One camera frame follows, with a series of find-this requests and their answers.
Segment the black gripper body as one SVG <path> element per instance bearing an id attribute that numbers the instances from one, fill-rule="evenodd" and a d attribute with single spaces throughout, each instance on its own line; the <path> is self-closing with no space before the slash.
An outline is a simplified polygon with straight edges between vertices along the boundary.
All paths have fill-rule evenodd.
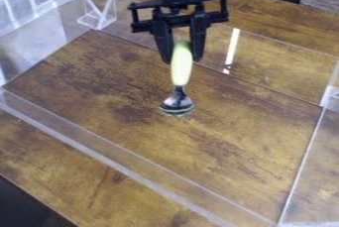
<path id="1" fill-rule="evenodd" d="M 164 21 L 171 28 L 188 27 L 195 16 L 204 16 L 207 26 L 213 23 L 227 22 L 230 20 L 230 12 L 227 0 L 218 0 L 220 10 L 207 12 L 204 3 L 212 0 L 183 0 L 167 2 L 165 0 L 148 0 L 144 2 L 132 2 L 127 9 L 131 11 L 132 23 L 131 31 L 133 33 L 151 32 L 152 24 L 156 21 Z M 152 10 L 152 18 L 139 20 L 137 11 L 141 9 Z"/>

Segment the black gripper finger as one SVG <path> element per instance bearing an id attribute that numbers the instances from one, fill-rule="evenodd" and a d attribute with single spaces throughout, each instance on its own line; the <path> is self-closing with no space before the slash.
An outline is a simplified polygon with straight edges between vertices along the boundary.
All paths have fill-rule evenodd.
<path id="1" fill-rule="evenodd" d="M 199 61 L 204 54 L 207 29 L 209 21 L 205 14 L 195 14 L 191 18 L 189 36 L 191 36 L 191 53 L 193 61 Z"/>
<path id="2" fill-rule="evenodd" d="M 165 63 L 171 63 L 173 51 L 172 29 L 164 21 L 153 21 L 151 34 L 156 42 L 161 59 Z"/>

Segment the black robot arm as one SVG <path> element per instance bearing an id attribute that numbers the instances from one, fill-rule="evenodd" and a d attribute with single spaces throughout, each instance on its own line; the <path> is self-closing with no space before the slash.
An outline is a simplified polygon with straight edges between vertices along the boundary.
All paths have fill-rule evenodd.
<path id="1" fill-rule="evenodd" d="M 207 29 L 213 23 L 230 20 L 227 0 L 148 0 L 131 3 L 133 33 L 148 32 L 165 63 L 171 63 L 173 53 L 175 28 L 189 28 L 189 51 L 193 61 L 203 58 Z"/>

